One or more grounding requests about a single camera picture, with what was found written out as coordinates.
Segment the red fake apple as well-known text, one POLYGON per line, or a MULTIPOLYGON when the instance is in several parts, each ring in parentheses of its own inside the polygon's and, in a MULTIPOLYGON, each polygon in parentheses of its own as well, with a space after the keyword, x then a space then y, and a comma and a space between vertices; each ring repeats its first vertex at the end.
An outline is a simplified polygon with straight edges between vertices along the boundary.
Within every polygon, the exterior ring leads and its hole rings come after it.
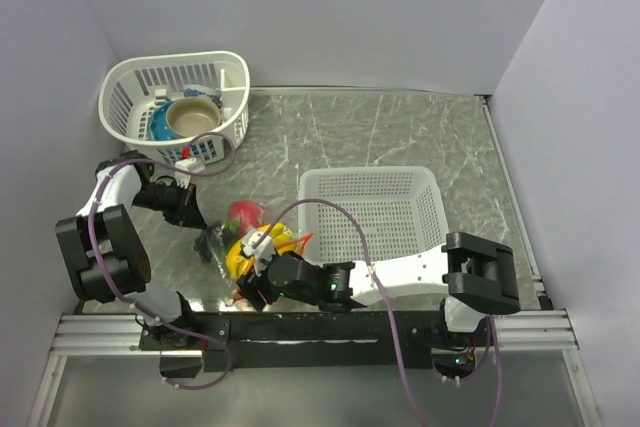
POLYGON ((251 228, 258 228, 263 224, 265 211, 256 202, 251 200, 238 200, 233 202, 228 209, 228 222, 234 231, 244 235, 251 228))

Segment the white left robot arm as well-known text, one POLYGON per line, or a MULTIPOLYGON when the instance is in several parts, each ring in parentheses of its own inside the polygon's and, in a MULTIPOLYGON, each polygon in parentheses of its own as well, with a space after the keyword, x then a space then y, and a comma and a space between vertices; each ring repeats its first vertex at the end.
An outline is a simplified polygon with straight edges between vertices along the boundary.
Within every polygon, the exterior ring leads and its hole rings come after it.
POLYGON ((203 164, 189 158, 173 176, 154 175, 147 156, 129 151, 101 162, 87 203, 55 226, 72 288, 82 301, 119 301, 138 314, 156 342, 184 349, 197 342, 199 325, 186 298, 151 279, 151 263, 131 220, 140 207, 159 212, 174 226, 203 230, 193 173, 203 164))

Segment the clear zip top bag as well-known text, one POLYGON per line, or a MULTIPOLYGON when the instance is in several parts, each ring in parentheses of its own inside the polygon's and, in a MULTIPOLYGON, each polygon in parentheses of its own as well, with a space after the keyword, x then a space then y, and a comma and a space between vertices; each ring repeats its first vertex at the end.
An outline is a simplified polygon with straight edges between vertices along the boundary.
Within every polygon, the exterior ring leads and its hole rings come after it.
MULTIPOLYGON (((223 278, 236 282, 241 274, 251 271, 254 263, 242 256, 241 239, 250 228, 263 233, 269 227, 262 205, 250 200, 238 200, 229 206, 225 220, 214 222, 199 233, 193 249, 204 264, 216 267, 223 278)), ((314 234, 299 236, 284 223, 278 222, 269 236, 278 254, 294 252, 302 255, 314 234)))

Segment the yellow fake banana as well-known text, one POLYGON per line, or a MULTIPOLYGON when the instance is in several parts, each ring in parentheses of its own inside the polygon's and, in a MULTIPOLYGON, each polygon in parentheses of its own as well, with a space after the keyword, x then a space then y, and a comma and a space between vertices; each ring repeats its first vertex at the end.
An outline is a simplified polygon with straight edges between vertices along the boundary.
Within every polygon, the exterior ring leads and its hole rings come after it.
MULTIPOLYGON (((283 223, 275 224, 269 233, 278 254, 298 250, 299 240, 283 223)), ((236 281, 253 266, 253 261, 245 258, 241 252, 241 241, 236 241, 226 256, 226 268, 232 280, 236 281)))

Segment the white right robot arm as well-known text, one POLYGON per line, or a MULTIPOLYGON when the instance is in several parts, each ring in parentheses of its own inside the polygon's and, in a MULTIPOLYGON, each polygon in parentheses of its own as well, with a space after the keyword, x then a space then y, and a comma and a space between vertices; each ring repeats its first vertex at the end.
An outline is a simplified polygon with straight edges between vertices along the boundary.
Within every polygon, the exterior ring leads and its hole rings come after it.
POLYGON ((239 243, 243 265, 235 282, 256 311, 280 298, 346 313, 380 301, 441 295, 439 337, 460 345, 486 316, 521 309, 511 248, 464 232, 447 235, 428 251, 367 264, 319 263, 286 249, 253 229, 239 243))

